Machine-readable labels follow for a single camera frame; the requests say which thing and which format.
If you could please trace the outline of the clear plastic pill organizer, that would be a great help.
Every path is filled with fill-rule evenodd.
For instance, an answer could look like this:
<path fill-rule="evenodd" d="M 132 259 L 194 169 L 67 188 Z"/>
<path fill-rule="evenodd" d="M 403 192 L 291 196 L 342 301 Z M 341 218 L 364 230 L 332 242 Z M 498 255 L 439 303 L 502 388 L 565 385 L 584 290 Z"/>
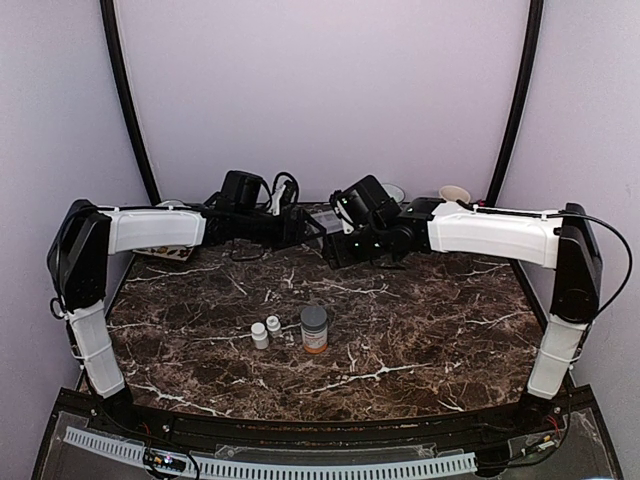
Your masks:
<path fill-rule="evenodd" d="M 306 239 L 322 240 L 342 230 L 341 221 L 332 211 L 306 213 Z"/>

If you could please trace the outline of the orange pill bottle grey cap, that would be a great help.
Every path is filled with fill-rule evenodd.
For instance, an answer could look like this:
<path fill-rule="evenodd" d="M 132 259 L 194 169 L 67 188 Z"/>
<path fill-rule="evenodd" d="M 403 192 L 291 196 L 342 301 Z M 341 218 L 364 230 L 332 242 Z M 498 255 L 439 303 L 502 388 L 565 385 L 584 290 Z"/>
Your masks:
<path fill-rule="evenodd" d="M 312 354 L 319 354 L 328 346 L 328 315 L 321 306 L 304 307 L 300 313 L 300 327 L 303 348 Z"/>

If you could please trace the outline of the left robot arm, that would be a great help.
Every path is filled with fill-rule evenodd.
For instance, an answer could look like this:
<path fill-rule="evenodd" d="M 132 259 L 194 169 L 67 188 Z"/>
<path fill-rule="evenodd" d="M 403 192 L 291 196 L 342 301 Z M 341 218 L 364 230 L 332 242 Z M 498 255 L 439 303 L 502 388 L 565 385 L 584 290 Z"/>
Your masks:
<path fill-rule="evenodd" d="M 91 386 L 103 399 L 125 390 L 106 326 L 108 258 L 157 247 L 209 247 L 247 240 L 269 250 L 309 241 L 323 228 L 299 206 L 274 215 L 259 209 L 224 212 L 203 204 L 100 207 L 72 203 L 47 255 L 55 300 Z"/>

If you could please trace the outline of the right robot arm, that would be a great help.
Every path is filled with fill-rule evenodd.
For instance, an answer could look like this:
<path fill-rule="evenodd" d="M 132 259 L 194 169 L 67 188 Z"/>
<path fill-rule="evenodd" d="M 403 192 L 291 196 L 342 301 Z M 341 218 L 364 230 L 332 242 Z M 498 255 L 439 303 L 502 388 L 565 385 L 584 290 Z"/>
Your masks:
<path fill-rule="evenodd" d="M 385 255 L 399 260 L 410 252 L 462 252 L 553 270 L 547 324 L 526 387 L 530 396 L 510 413 L 511 426 L 521 434 L 547 420 L 546 400 L 558 393 L 593 322 L 608 306 L 601 299 L 603 261 L 591 228 L 596 218 L 576 203 L 527 211 L 428 197 L 400 208 L 393 200 L 374 205 L 346 196 L 333 210 L 341 228 L 324 237 L 323 254 L 334 269 Z"/>

